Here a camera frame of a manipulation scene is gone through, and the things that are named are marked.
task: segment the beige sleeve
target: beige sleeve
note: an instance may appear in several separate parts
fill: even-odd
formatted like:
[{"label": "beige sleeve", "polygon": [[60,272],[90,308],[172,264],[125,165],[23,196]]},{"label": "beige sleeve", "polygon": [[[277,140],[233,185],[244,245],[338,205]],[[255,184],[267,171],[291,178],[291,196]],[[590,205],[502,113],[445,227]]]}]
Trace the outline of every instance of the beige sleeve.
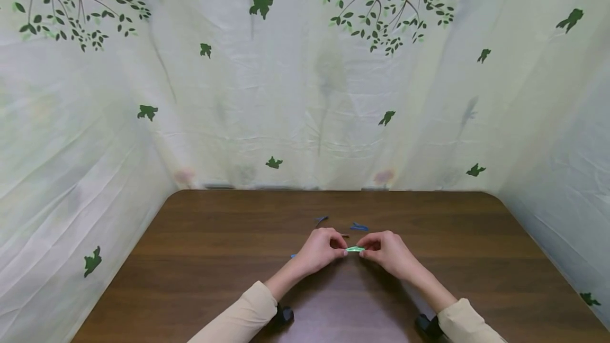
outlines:
[{"label": "beige sleeve", "polygon": [[277,301],[260,281],[197,332],[189,343],[248,343],[276,315]]},{"label": "beige sleeve", "polygon": [[460,299],[438,314],[438,324],[453,343],[506,343],[470,306]]}]

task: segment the wrist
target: wrist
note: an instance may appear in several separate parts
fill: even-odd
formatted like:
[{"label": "wrist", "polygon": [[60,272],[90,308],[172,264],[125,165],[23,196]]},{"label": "wrist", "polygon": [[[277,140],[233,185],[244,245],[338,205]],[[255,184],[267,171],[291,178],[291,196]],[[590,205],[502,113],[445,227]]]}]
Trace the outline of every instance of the wrist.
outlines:
[{"label": "wrist", "polygon": [[280,299],[303,278],[305,278],[305,275],[300,274],[300,272],[288,262],[278,270],[276,274],[266,280],[265,286],[269,289],[273,298],[279,302]]}]

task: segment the green paper strip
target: green paper strip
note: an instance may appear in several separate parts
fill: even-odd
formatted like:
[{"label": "green paper strip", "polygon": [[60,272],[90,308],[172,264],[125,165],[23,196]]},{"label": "green paper strip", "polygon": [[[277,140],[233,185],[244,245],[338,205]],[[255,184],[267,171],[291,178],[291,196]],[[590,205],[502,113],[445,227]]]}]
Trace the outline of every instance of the green paper strip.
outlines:
[{"label": "green paper strip", "polygon": [[347,251],[363,251],[363,247],[349,247],[346,249]]}]

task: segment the person's right hand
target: person's right hand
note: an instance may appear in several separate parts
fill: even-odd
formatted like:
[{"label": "person's right hand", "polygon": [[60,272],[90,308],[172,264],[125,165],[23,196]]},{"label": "person's right hand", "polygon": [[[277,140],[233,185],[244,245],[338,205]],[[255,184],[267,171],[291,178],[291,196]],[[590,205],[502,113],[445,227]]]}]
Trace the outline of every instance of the person's right hand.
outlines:
[{"label": "person's right hand", "polygon": [[356,245],[366,249],[360,252],[360,257],[380,264],[385,271],[398,279],[414,283],[428,273],[394,232],[370,233]]}]

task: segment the forearm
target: forearm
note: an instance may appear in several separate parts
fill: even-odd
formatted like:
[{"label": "forearm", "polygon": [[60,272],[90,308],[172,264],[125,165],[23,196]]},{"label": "forearm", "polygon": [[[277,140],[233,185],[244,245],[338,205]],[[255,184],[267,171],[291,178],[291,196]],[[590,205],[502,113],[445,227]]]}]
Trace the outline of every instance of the forearm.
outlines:
[{"label": "forearm", "polygon": [[276,315],[277,302],[261,282],[202,328],[189,343],[247,343]]},{"label": "forearm", "polygon": [[421,274],[410,282],[426,302],[428,302],[429,306],[436,314],[439,314],[439,312],[458,301],[457,298],[455,298],[453,294],[451,294],[449,290],[447,290],[445,286],[443,286],[443,284],[423,266],[421,267]]},{"label": "forearm", "polygon": [[193,336],[189,343],[250,342],[276,315],[280,300],[304,275],[290,261],[265,284],[255,283],[237,302]]},{"label": "forearm", "polygon": [[278,301],[288,293],[301,279],[305,278],[305,274],[294,264],[294,261],[289,260],[276,274],[265,282],[265,286],[269,289],[273,298]]},{"label": "forearm", "polygon": [[454,343],[506,342],[489,327],[467,299],[457,298],[426,268],[411,281],[438,316],[438,323],[445,335]]}]

